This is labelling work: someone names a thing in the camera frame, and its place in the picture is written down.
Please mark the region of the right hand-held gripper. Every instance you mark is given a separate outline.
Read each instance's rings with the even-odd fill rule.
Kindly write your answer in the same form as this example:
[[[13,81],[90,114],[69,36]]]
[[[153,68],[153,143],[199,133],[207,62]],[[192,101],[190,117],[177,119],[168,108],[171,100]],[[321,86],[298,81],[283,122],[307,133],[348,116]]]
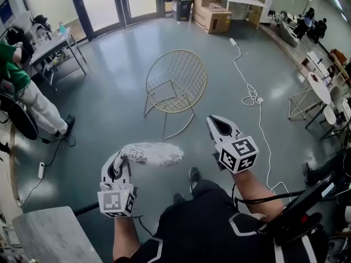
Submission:
[[[220,170],[237,174],[255,165],[259,149],[251,136],[246,136],[233,121],[222,116],[209,115],[206,124],[215,143],[212,156]]]

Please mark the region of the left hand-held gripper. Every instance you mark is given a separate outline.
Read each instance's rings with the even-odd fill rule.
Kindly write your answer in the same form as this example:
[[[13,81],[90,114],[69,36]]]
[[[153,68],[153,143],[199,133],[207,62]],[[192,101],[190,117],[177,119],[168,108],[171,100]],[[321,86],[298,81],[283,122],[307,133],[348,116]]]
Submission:
[[[120,151],[114,153],[101,169],[98,201],[100,212],[110,218],[132,216],[137,199],[136,187],[131,183],[131,168],[128,158],[122,162],[121,176]]]

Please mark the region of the white floral cushion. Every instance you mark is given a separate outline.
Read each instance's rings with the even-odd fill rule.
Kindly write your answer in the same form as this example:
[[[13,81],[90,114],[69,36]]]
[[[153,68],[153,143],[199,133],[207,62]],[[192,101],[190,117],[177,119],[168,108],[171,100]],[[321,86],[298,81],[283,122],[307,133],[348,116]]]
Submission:
[[[124,159],[141,165],[171,166],[184,158],[184,152],[167,143],[140,142],[126,145],[114,160],[114,168],[121,166]]]

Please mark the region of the gold wire chair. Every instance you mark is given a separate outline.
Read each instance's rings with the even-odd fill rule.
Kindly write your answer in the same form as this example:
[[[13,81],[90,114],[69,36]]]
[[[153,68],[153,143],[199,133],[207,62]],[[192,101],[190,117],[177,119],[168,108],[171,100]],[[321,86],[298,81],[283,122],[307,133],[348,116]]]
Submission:
[[[179,135],[195,117],[194,106],[207,88],[208,73],[205,64],[195,53],[176,49],[161,55],[150,67],[146,77],[146,100],[144,116],[152,109],[165,114],[163,139]],[[166,135],[168,115],[191,111],[185,126]]]

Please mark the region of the person's right forearm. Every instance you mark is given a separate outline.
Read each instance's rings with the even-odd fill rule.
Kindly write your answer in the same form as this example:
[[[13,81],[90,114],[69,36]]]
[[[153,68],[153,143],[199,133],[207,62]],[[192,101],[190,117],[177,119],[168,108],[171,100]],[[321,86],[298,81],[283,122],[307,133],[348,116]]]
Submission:
[[[275,194],[261,184],[249,170],[232,174],[232,177],[243,200],[275,196]],[[275,199],[260,204],[249,204],[247,207],[252,214],[264,215],[264,217],[261,218],[262,221],[269,222],[283,211],[284,204],[282,200]]]

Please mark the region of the person's right shoe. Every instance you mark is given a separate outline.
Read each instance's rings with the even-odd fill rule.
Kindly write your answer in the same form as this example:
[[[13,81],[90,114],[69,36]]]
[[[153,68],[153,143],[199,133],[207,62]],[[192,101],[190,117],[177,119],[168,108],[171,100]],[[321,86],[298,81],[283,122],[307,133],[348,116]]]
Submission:
[[[191,167],[189,169],[189,181],[190,181],[190,192],[193,192],[195,186],[201,180],[201,173],[197,167]]]

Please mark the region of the person's black shorts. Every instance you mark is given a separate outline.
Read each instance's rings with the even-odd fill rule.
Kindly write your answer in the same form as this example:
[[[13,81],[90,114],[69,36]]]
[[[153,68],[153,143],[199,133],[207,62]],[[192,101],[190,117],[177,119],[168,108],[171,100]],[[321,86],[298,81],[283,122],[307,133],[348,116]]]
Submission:
[[[223,188],[221,188],[215,182],[207,179],[201,179],[199,183],[195,186],[191,194],[193,196],[192,201],[200,197],[210,197],[210,198],[214,198],[215,201],[220,200],[229,204],[233,203],[231,197],[227,194],[227,192]],[[172,205],[167,207],[162,214],[166,214],[171,209],[175,208],[177,205],[181,205],[185,202],[186,200],[178,204],[173,203]]]

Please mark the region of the marble table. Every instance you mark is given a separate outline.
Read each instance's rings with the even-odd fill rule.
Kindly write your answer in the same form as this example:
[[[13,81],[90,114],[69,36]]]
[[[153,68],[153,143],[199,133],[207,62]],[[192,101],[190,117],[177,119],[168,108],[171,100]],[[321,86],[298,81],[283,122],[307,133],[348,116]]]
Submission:
[[[103,263],[70,207],[25,213],[12,224],[28,259],[39,263]]]

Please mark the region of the round white table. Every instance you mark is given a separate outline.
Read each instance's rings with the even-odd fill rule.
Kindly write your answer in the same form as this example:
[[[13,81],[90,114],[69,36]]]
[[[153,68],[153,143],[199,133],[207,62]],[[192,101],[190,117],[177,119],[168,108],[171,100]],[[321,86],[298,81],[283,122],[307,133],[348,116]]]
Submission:
[[[288,119],[307,120],[317,105],[330,105],[331,96],[326,84],[315,73],[307,74],[307,85],[289,97]]]

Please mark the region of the person's black shirt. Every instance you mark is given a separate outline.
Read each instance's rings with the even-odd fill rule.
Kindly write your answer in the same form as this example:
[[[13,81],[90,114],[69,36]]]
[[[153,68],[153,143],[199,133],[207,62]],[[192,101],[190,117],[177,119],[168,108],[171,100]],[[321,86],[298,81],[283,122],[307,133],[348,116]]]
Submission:
[[[231,207],[230,199],[209,193],[169,207],[157,232],[114,263],[324,263],[329,238],[324,231],[278,246],[255,232],[259,221]]]

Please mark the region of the black body-worn rig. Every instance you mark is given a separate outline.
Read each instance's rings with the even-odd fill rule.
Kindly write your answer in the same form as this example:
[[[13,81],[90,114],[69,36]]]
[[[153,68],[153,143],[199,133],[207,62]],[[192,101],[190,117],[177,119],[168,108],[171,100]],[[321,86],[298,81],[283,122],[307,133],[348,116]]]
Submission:
[[[321,201],[333,188],[335,173],[331,172],[291,201],[267,228],[277,245],[283,245],[306,236],[322,219],[320,213],[308,215],[307,211]]]

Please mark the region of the small white side table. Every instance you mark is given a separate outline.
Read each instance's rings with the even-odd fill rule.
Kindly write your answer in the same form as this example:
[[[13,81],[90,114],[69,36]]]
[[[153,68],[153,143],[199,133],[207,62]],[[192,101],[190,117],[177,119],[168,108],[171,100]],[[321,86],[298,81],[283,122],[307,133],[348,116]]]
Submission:
[[[322,63],[322,58],[318,59],[314,51],[310,51],[307,53],[305,59],[301,62],[301,64],[298,65],[298,69],[300,70],[303,66],[307,66],[309,63],[312,63],[314,67],[321,72],[323,78],[326,78],[330,75],[327,68]]]

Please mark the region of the cardboard panel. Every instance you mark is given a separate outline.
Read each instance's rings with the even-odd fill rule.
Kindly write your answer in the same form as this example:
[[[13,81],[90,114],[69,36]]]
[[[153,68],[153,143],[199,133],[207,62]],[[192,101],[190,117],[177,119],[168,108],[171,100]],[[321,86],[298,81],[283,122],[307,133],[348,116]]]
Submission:
[[[247,21],[256,26],[256,30],[259,28],[263,9],[265,6],[265,0],[253,0],[253,4],[248,6]]]

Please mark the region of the white cart table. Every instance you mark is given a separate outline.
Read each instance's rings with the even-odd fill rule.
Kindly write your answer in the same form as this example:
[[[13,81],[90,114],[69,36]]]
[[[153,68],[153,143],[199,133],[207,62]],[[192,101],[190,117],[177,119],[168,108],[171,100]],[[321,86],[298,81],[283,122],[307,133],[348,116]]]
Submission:
[[[58,53],[64,48],[67,48],[70,52],[68,57],[63,58],[62,61],[59,60],[57,64],[53,64],[53,61],[51,61],[52,66],[50,66],[50,64],[47,64],[46,58],[48,58],[49,56],[54,56],[55,53]],[[75,61],[78,64],[78,68],[72,70],[68,74],[65,74],[60,79],[55,81],[54,75],[57,71],[57,67],[70,59],[75,59]],[[43,44],[41,44],[38,47],[38,49],[34,52],[30,60],[31,68],[34,68],[37,71],[37,73],[49,84],[51,89],[55,92],[57,91],[55,84],[59,80],[68,76],[69,74],[72,74],[73,72],[80,69],[86,75],[87,73],[83,67],[83,64],[86,65],[87,62],[77,42],[71,34],[70,27],[66,28],[65,33],[60,33],[57,37],[54,37],[52,40],[45,41]]]

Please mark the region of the blue wall poster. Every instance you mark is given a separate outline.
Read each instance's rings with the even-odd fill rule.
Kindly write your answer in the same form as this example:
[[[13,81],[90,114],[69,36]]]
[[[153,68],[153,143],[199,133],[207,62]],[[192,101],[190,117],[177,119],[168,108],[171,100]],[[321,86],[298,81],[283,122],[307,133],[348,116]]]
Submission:
[[[0,19],[4,27],[9,27],[15,20],[9,0],[4,0],[0,5]]]

